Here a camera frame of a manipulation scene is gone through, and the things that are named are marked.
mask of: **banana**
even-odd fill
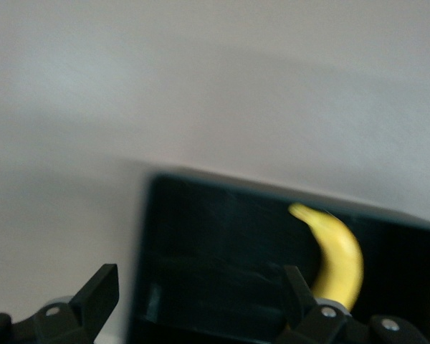
[[[363,255],[357,239],[334,216],[292,204],[288,211],[305,222],[322,251],[322,262],[312,286],[314,297],[338,301],[350,312],[363,282]]]

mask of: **black container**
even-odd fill
[[[341,219],[360,242],[365,279],[353,317],[389,314],[430,340],[430,224],[306,193],[161,175],[150,187],[128,343],[270,343],[285,326],[279,271],[309,285],[320,249],[287,207]]]

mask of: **white wall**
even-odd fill
[[[430,221],[430,1],[0,1],[0,310],[127,295],[162,164]]]

